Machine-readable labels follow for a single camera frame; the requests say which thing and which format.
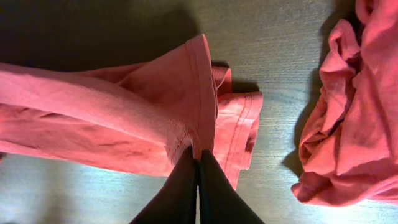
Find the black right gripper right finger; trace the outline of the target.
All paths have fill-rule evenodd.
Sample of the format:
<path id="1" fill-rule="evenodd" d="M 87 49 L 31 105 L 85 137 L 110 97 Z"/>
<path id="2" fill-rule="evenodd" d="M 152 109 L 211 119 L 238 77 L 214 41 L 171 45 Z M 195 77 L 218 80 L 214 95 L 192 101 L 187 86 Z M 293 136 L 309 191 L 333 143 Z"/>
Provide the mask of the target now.
<path id="1" fill-rule="evenodd" d="M 198 171 L 203 224 L 264 224 L 232 188 L 209 150 L 202 152 Z"/>

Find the orange t-shirt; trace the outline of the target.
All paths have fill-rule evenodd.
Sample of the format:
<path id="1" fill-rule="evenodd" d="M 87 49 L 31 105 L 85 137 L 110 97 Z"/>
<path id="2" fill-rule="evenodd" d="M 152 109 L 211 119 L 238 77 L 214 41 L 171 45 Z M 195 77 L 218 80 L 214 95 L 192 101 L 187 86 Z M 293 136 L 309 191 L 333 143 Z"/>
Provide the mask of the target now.
<path id="1" fill-rule="evenodd" d="M 1 151 L 168 176 L 187 147 L 230 184 L 249 169 L 262 93 L 235 93 L 198 35 L 146 63 L 83 72 L 1 65 Z"/>

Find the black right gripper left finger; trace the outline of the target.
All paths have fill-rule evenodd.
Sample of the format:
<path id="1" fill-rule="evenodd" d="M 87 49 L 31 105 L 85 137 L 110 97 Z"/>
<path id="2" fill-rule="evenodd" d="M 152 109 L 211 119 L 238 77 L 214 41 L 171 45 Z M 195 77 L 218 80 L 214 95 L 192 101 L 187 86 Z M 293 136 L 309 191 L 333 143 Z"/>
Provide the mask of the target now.
<path id="1" fill-rule="evenodd" d="M 195 223 L 196 209 L 197 164 L 190 146 L 180 156 L 164 186 L 131 224 Z"/>

